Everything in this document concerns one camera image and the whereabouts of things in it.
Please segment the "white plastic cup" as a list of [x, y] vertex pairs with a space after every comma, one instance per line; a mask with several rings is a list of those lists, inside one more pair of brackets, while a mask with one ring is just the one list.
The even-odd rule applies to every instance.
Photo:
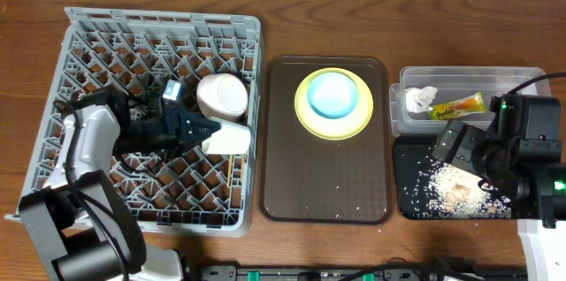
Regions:
[[205, 155], [241, 155], [246, 154], [251, 143], [251, 132], [245, 125], [240, 125], [220, 118], [211, 118], [220, 124], [220, 129], [202, 142]]

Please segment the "yellow orange snack wrapper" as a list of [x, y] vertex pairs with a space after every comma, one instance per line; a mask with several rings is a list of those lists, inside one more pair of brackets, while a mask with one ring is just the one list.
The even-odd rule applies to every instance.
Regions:
[[487, 112], [487, 107], [483, 94], [478, 91], [462, 99], [434, 104], [429, 108], [428, 116], [431, 120], [449, 120], [485, 112]]

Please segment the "white tissue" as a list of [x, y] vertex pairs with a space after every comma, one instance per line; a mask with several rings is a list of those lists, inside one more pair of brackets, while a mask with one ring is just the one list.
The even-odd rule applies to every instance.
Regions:
[[423, 88], [410, 87], [405, 90], [406, 109], [409, 113], [427, 112], [436, 97], [438, 89], [428, 86]]

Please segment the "light blue plastic bowl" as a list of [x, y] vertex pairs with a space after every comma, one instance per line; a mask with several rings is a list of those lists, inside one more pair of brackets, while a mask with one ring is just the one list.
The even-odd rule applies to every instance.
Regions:
[[339, 72], [319, 74], [307, 89], [308, 104], [323, 118], [346, 117], [356, 108], [358, 99], [355, 82]]

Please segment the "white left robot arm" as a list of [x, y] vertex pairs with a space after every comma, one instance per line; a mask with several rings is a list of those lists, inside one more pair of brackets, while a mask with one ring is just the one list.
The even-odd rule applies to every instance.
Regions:
[[54, 101], [65, 137], [44, 188], [23, 196], [19, 216], [51, 280], [181, 280], [180, 255], [147, 244], [110, 181], [111, 161], [160, 150], [180, 156], [219, 130], [163, 92], [156, 118], [132, 120], [134, 97], [102, 87]]

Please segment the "yellow plastic plate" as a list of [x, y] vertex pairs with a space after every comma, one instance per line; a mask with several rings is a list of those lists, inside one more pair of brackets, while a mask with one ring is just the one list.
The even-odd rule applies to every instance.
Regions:
[[[358, 89], [356, 108], [344, 118], [329, 119], [319, 116], [308, 104], [309, 84], [321, 73], [339, 72], [351, 78]], [[297, 87], [294, 95], [294, 110], [299, 122], [310, 133], [330, 141], [341, 141], [360, 133], [370, 122], [373, 112], [373, 97], [368, 85], [357, 74], [339, 67], [326, 67], [308, 74]]]

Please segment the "pink bowl with food scraps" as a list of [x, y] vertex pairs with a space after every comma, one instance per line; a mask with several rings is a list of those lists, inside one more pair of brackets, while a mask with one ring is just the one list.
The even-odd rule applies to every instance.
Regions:
[[207, 118], [235, 122], [248, 108], [249, 96], [243, 82], [230, 73], [209, 74], [196, 89], [201, 113]]

